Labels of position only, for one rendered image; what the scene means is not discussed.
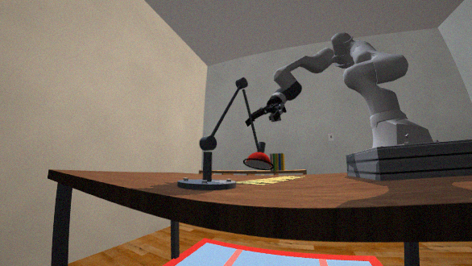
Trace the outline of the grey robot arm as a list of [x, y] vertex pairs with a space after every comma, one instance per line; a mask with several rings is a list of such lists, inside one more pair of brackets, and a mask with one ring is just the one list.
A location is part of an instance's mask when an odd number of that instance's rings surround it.
[[334, 35], [331, 44], [333, 50], [324, 48], [314, 56], [302, 56], [278, 69], [274, 81], [281, 88], [270, 99], [277, 96], [285, 104], [286, 99], [291, 101], [300, 94], [302, 85], [291, 74], [292, 70], [302, 67], [311, 73], [321, 73], [335, 63], [346, 69], [343, 81], [347, 87], [366, 100], [373, 132], [372, 148], [439, 142], [432, 140], [428, 129], [408, 120], [400, 110], [395, 92], [377, 85], [405, 76], [408, 62], [403, 55], [377, 52], [366, 41], [354, 41], [353, 36], [345, 32]]

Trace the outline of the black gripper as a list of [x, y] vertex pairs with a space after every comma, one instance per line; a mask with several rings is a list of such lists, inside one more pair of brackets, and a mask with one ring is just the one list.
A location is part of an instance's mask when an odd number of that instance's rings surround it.
[[[281, 109], [282, 107], [282, 109]], [[266, 111], [266, 112], [265, 112]], [[277, 121], [277, 119], [280, 117], [280, 115], [284, 112], [286, 113], [286, 109], [285, 109], [285, 106], [284, 106], [284, 103], [282, 102], [281, 98], [279, 97], [272, 97], [268, 102], [267, 102], [267, 105], [264, 107], [264, 108], [260, 108], [258, 109], [257, 111], [255, 111], [254, 113], [251, 114], [251, 117], [252, 117], [252, 120], [254, 122], [254, 120], [264, 114], [268, 114], [268, 113], [271, 113], [272, 111], [275, 111], [275, 113], [273, 114], [273, 118], [275, 121]], [[257, 113], [256, 113], [257, 112]], [[250, 126], [250, 118], [248, 118], [246, 121], [245, 121], [246, 125], [247, 126]]]

